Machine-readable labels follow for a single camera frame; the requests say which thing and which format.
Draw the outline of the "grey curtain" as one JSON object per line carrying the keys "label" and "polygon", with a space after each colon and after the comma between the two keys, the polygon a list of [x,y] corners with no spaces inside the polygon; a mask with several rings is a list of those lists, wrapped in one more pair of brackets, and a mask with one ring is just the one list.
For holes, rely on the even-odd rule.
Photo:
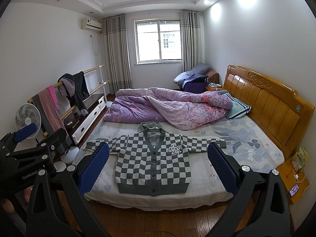
{"label": "grey curtain", "polygon": [[125,15],[104,18],[102,35],[110,93],[115,94],[120,89],[132,88]]}
{"label": "grey curtain", "polygon": [[200,14],[196,11],[181,11],[182,52],[184,71],[189,71],[202,62]]}

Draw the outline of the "wooden clothes rack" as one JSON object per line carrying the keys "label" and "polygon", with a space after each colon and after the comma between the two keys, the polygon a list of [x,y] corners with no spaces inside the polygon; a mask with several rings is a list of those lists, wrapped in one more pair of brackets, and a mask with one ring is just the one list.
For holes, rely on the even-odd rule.
{"label": "wooden clothes rack", "polygon": [[72,113],[80,113],[83,117],[90,115],[85,105],[85,100],[90,97],[90,92],[86,86],[85,73],[83,71],[75,75],[65,73],[59,78],[55,86],[50,86],[31,98],[31,103],[40,112],[41,128],[48,135],[52,135],[60,128],[65,128],[63,117],[57,113],[58,100],[55,88],[58,88],[60,94],[68,99]]}

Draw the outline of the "yellow package on nightstand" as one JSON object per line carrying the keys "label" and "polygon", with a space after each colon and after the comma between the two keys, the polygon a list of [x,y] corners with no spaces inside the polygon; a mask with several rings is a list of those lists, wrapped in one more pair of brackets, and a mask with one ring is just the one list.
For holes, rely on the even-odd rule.
{"label": "yellow package on nightstand", "polygon": [[307,160],[309,158],[308,152],[304,148],[304,146],[301,146],[293,155],[291,159],[291,165],[295,172],[300,171],[306,164]]}

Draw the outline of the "wooden nightstand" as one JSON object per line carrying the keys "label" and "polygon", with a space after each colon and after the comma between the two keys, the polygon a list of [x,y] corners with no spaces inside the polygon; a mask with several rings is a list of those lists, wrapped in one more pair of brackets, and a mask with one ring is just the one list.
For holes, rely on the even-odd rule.
{"label": "wooden nightstand", "polygon": [[[278,166],[277,170],[285,186],[289,204],[296,204],[309,186],[309,182],[304,174],[304,171],[301,169],[300,171],[295,172],[291,165],[291,159],[286,160],[283,164]],[[291,197],[289,190],[293,188],[295,184],[299,185],[299,191]]]}

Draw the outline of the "smartphone on nightstand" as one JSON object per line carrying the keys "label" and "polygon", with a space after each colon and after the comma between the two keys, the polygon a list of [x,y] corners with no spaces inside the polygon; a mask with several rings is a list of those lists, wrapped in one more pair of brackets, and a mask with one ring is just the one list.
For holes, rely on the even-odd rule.
{"label": "smartphone on nightstand", "polygon": [[293,188],[291,188],[291,189],[289,190],[289,194],[290,194],[291,197],[293,197],[293,196],[296,194],[296,192],[298,192],[298,191],[299,191],[299,185],[298,185],[298,184],[295,184],[295,185],[293,186]]}

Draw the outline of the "window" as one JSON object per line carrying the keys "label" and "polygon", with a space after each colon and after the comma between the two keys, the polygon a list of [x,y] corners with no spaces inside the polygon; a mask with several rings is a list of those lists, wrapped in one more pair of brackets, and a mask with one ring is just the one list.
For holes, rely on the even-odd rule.
{"label": "window", "polygon": [[135,49],[137,63],[164,63],[182,60],[182,35],[179,20],[137,21]]}

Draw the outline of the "pink towel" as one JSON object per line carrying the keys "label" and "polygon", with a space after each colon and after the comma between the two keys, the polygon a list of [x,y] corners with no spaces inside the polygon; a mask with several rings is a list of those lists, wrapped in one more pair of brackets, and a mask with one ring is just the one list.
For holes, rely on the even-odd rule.
{"label": "pink towel", "polygon": [[48,135],[52,135],[58,129],[65,128],[48,89],[44,89],[34,95],[32,101],[40,112],[41,125],[44,132],[47,132]]}

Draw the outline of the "wooden headboard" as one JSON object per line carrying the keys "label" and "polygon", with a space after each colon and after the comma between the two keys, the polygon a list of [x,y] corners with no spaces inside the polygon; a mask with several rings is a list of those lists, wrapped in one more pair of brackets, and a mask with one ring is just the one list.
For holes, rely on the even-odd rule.
{"label": "wooden headboard", "polygon": [[286,160],[295,153],[313,117],[313,104],[282,82],[242,66],[227,67],[223,89],[251,106],[248,116]]}

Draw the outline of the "purple floral quilt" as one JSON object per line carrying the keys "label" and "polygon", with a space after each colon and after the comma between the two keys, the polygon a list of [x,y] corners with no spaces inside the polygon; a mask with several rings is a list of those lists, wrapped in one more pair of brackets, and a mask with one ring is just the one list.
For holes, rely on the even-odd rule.
{"label": "purple floral quilt", "polygon": [[103,120],[121,123],[163,122],[188,131],[224,118],[233,103],[216,91],[201,94],[150,87],[120,89]]}

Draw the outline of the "black grey hoodie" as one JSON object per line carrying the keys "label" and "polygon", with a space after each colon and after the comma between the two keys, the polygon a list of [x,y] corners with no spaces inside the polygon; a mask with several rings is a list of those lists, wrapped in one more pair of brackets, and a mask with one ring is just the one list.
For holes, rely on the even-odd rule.
{"label": "black grey hoodie", "polygon": [[58,86],[59,92],[68,99],[70,106],[76,106],[83,116],[88,115],[84,101],[88,99],[89,91],[87,89],[84,72],[80,71],[74,75],[65,73],[58,81],[63,83]]}

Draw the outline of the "white electric fan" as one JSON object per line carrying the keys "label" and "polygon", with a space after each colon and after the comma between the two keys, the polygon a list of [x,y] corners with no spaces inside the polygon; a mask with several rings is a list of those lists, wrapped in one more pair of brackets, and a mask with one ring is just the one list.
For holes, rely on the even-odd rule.
{"label": "white electric fan", "polygon": [[16,127],[16,130],[21,130],[27,125],[30,125],[31,123],[35,123],[37,126],[37,132],[33,134],[28,139],[31,139],[35,137],[40,128],[41,128],[41,115],[36,106],[34,106],[31,103],[25,103],[23,104],[16,112],[16,116],[14,118],[14,125]]}

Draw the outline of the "wall air conditioner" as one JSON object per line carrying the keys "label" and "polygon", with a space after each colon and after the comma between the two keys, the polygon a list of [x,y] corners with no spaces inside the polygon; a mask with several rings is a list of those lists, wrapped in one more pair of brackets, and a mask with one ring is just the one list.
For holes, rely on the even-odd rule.
{"label": "wall air conditioner", "polygon": [[81,29],[87,31],[100,32],[102,30],[102,24],[92,19],[82,19]]}

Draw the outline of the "blue striped pillow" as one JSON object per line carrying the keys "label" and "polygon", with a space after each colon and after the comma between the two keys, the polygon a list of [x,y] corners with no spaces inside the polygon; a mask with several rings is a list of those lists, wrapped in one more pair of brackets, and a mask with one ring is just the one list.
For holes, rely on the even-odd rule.
{"label": "blue striped pillow", "polygon": [[226,114],[228,120],[244,117],[251,111],[251,106],[233,97],[227,90],[221,90],[218,93],[224,95],[230,102],[232,102],[232,108]]}

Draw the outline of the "grey white checkered cardigan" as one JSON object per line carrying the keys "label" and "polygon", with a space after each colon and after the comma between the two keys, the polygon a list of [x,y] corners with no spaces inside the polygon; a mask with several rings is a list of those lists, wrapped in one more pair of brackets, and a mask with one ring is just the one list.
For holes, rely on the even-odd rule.
{"label": "grey white checkered cardigan", "polygon": [[160,129],[91,140],[85,149],[95,151],[101,142],[117,155],[119,192],[150,196],[185,193],[191,181],[189,154],[206,152],[211,143],[226,148],[225,140],[219,137],[189,137]]}

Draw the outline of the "white tv cabinet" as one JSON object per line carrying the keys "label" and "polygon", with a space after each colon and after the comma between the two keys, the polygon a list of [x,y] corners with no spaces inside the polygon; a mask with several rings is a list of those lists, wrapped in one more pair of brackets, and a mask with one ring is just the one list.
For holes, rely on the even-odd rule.
{"label": "white tv cabinet", "polygon": [[73,143],[79,144],[81,139],[92,126],[93,122],[105,108],[103,94],[93,94],[84,101],[88,114],[83,116],[79,110],[77,113],[71,112],[64,119],[64,126]]}

